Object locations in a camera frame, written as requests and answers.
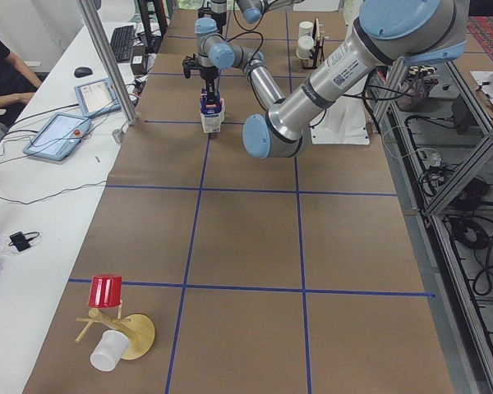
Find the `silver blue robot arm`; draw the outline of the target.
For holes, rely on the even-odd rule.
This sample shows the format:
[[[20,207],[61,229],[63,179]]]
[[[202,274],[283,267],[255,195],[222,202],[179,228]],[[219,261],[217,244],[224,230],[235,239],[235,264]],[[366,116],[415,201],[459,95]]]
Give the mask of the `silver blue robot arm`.
[[[276,85],[265,59],[226,41],[210,17],[195,22],[197,63],[238,68],[265,113],[247,118],[242,141],[256,158],[290,158],[307,145],[310,123],[377,66],[399,58],[430,65],[460,57],[465,48],[467,1],[365,1],[350,35],[288,97]]]

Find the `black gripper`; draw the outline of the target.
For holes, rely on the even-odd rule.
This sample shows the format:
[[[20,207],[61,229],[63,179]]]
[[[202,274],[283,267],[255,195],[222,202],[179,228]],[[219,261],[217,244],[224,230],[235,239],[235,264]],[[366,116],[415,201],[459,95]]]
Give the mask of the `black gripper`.
[[[219,69],[216,66],[202,66],[200,77],[205,80],[206,102],[216,100],[216,88],[214,81],[219,77]]]

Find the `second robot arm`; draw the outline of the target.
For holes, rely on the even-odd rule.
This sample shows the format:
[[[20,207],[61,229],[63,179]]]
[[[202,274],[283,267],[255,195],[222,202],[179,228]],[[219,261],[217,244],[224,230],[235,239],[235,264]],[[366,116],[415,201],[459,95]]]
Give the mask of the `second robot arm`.
[[[249,24],[256,23],[269,11],[293,7],[295,4],[300,3],[302,1],[231,1],[233,6],[239,8],[243,18]],[[227,12],[228,1],[203,1],[200,8],[197,9],[197,16],[199,18],[209,16],[224,25],[226,23]]]

